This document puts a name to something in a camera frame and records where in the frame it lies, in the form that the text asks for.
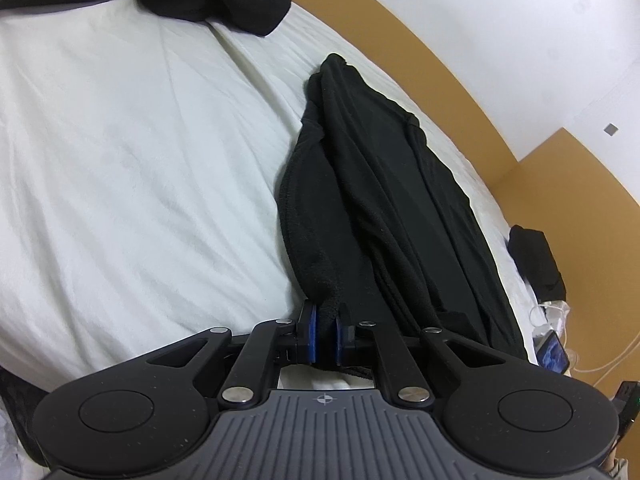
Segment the black fleece garment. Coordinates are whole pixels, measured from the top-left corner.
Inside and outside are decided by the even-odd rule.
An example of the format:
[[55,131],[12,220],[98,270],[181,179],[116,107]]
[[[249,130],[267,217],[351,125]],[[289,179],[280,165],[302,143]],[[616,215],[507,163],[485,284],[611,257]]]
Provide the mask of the black fleece garment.
[[320,341],[340,326],[440,327],[525,359],[523,337],[469,197],[418,118],[329,55],[306,84],[278,192],[298,284]]

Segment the black folded garment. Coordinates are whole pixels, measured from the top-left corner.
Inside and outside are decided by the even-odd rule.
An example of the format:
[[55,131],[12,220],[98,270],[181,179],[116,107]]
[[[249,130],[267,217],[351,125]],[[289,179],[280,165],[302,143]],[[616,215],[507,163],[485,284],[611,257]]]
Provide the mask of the black folded garment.
[[565,301],[566,287],[544,232],[512,226],[506,249],[537,300]]

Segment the phone with lit screen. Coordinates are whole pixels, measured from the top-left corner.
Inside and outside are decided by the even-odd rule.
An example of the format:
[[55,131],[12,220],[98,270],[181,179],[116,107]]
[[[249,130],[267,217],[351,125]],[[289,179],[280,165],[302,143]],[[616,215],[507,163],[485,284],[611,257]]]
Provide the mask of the phone with lit screen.
[[570,368],[570,359],[554,330],[536,343],[536,359],[539,366],[550,372],[565,374]]

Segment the white bed sheet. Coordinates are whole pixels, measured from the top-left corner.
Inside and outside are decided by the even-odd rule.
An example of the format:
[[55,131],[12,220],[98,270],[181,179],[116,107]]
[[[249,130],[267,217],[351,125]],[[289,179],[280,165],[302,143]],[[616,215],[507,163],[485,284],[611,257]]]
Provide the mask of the white bed sheet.
[[385,70],[300,6],[257,37],[104,0],[1,17],[1,369],[22,412],[202,330],[244,335],[303,307],[277,197],[332,54],[413,114],[468,196],[533,362],[533,293],[500,207]]

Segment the wooden headboard panel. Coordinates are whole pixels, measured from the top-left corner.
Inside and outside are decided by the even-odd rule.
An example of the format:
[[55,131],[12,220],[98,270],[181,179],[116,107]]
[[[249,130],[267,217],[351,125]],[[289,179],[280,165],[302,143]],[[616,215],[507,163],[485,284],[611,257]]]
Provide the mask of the wooden headboard panel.
[[639,206],[560,129],[522,162],[472,96],[375,0],[294,0],[388,73],[469,159],[504,226],[541,230],[572,308],[573,376],[611,394],[639,376]]

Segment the black power adapter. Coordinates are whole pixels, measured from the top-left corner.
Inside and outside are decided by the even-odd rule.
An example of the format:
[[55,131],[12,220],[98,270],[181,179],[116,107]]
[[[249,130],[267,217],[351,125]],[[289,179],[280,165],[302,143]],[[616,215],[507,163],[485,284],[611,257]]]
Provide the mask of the black power adapter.
[[632,424],[639,414],[640,382],[626,380],[618,387],[613,404],[620,426]]

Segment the grey wall switch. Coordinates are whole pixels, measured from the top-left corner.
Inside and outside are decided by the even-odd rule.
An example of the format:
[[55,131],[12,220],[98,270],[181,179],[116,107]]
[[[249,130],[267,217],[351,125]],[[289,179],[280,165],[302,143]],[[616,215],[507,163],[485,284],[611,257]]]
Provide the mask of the grey wall switch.
[[616,125],[614,124],[608,124],[605,128],[604,128],[604,132],[607,133],[609,136],[614,136],[614,134],[618,131],[618,128],[616,127]]

